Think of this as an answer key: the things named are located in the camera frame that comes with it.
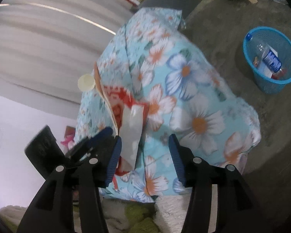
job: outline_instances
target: blue bottle label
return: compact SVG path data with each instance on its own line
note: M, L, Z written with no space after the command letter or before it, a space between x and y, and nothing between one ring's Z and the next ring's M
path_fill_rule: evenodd
M269 50L263 61L274 73L277 73L281 68L281 62L272 50Z

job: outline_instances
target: silver screw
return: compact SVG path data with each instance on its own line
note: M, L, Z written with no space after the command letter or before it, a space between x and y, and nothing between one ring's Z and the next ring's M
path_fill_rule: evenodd
M193 158L193 162L196 164L200 164L202 162L202 159L199 157L195 157L195 158Z
M90 163L91 165L97 164L97 163L98 163L98 159L97 159L97 158L91 158L91 159L89 160L89 163Z
M61 171L63 171L63 169L65 169L63 166L57 166L56 172L61 172Z
M228 166L227 166L227 169L228 169L229 171L233 172L233 171L235 170L235 166L233 166L233 165L228 165Z

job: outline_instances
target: gray concrete floor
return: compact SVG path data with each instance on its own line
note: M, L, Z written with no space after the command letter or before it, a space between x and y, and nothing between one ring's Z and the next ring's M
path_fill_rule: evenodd
M259 114L262 140L249 153L245 179L266 217L280 224L291 212L291 84L266 95L254 82L242 41L257 26L269 26L291 40L291 9L271 0L213 0L191 20L184 34L204 53L236 96Z

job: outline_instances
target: blue bottle cap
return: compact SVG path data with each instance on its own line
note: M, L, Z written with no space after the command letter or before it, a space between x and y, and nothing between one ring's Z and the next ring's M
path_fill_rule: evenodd
M251 39L252 39L252 35L250 33L248 33L247 36L246 36L246 40L250 41Z

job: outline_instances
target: floral tablecloth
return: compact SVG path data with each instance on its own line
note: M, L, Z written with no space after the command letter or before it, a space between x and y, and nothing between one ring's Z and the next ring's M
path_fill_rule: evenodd
M117 170L101 193L153 202L160 195L179 195L182 187L168 149L168 136L195 156L241 172L247 152L260 141L258 115L236 98L202 52L177 31L181 11L143 8L116 33L97 61L101 81L115 91L112 110L121 125L123 101L148 104L147 123L133 171ZM75 142L113 126L96 89L82 96Z

